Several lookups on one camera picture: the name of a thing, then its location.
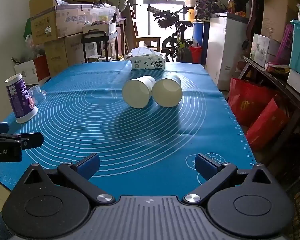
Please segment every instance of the plastic bottle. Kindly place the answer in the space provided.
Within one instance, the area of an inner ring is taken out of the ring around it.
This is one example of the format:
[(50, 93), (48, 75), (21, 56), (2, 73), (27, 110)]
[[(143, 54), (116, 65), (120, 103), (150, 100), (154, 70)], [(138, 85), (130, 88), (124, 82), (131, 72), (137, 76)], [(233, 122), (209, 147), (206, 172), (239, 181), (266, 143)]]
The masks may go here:
[(235, 13), (234, 0), (228, 1), (228, 13)]

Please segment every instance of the chair backrest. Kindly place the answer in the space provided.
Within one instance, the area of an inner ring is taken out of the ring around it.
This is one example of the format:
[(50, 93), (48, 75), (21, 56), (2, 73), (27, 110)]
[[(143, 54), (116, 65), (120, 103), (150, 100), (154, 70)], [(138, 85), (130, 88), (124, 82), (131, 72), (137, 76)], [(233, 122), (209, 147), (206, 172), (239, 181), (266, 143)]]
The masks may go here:
[(130, 6), (130, 14), (131, 14), (132, 25), (133, 25), (133, 34), (134, 34), (134, 37), (136, 37), (139, 35), (138, 29), (137, 29), (136, 15), (134, 13), (133, 6), (131, 6), (131, 4), (129, 4), (129, 6)]

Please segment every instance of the ribbed gray panel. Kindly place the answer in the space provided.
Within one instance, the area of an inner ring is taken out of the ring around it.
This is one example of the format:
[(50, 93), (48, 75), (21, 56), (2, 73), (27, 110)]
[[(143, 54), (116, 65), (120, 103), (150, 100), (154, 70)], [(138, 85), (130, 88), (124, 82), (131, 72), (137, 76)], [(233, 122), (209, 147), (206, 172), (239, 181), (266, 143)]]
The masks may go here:
[(183, 205), (175, 196), (122, 196), (97, 207), (88, 222), (60, 240), (228, 240), (202, 209)]

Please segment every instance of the red bag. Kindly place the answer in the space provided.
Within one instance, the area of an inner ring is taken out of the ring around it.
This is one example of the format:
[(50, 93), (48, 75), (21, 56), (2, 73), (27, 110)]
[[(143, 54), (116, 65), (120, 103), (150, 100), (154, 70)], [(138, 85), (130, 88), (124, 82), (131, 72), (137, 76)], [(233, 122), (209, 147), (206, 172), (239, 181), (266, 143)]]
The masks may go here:
[(232, 78), (229, 106), (240, 125), (250, 126), (275, 95), (269, 88)]
[(288, 122), (288, 117), (278, 107), (276, 100), (277, 97), (271, 99), (246, 134), (253, 151), (261, 150)]
[(202, 47), (189, 47), (192, 54), (193, 63), (201, 63)]

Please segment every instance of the bicycle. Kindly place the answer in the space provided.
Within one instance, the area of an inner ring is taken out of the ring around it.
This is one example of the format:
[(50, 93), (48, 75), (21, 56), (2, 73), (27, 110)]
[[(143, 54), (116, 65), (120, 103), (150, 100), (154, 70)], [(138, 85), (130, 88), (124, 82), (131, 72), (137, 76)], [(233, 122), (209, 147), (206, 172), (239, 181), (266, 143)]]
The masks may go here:
[(171, 12), (170, 10), (161, 11), (154, 7), (148, 6), (148, 11), (154, 14), (155, 20), (158, 20), (159, 27), (161, 29), (166, 29), (172, 25), (175, 25), (177, 31), (173, 33), (170, 37), (166, 38), (162, 42), (161, 52), (167, 55), (166, 60), (169, 61), (168, 56), (170, 55), (172, 62), (176, 57), (176, 62), (192, 63), (192, 54), (189, 47), (192, 45), (190, 39), (185, 39), (185, 30), (188, 27), (192, 27), (193, 24), (190, 21), (182, 21), (179, 19), (179, 13), (182, 14), (191, 13), (190, 9), (194, 7), (185, 6), (176, 12)]

